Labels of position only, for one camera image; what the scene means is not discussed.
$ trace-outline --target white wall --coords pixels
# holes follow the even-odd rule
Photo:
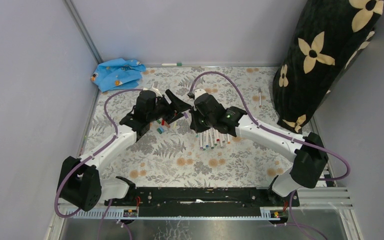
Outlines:
[[[104,61],[280,65],[307,0],[73,0]]]
[[[95,67],[62,0],[0,0],[0,240],[43,239]]]
[[[348,187],[365,240],[384,239],[384,12],[373,41],[316,112],[325,145],[349,160]],[[343,164],[334,161],[337,176]]]

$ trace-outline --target blue cloth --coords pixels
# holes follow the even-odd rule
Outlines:
[[[145,65],[137,60],[113,59],[98,65],[90,78],[102,92],[117,89],[133,89],[145,72]]]

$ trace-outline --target white cable tray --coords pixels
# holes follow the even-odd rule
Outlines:
[[[66,214],[71,214],[76,211],[77,208],[68,208]],[[253,220],[253,221],[278,221],[279,218],[270,217],[270,210],[260,209],[261,216],[140,216],[140,217],[124,217],[123,213],[127,209],[114,208],[109,209],[106,213],[105,219],[115,219],[115,220]],[[80,210],[76,213],[74,219],[101,219],[102,215],[105,212],[105,208],[94,208],[90,211]]]

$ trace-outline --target printed table surface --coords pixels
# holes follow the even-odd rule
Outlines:
[[[192,81],[207,71],[221,72],[239,87],[250,111],[263,122],[276,125],[278,115],[273,107],[270,89],[278,67],[151,67],[139,81],[140,87],[150,88],[158,82],[163,93],[170,89],[183,101],[193,104],[186,93]],[[243,109],[235,89],[222,76],[205,75],[195,88],[205,89],[225,108],[236,106]],[[258,88],[262,92],[259,107]],[[104,102],[115,93],[100,93],[91,120],[84,151],[92,150],[114,132],[104,114]],[[108,112],[118,123],[132,110],[138,92],[126,92],[115,96],[108,103]],[[102,178],[122,176],[138,187],[268,187],[276,175],[283,174],[292,166],[282,155],[248,139],[232,137],[230,144],[214,149],[200,150],[199,139],[189,129],[186,119],[181,118],[171,127],[163,126],[160,134],[154,122],[150,130],[134,145],[118,155],[104,170]],[[303,129],[308,135],[310,128]]]

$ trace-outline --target black pillow with flower print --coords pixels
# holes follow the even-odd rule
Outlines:
[[[301,133],[336,81],[367,47],[383,0],[308,0],[273,80],[278,125]]]

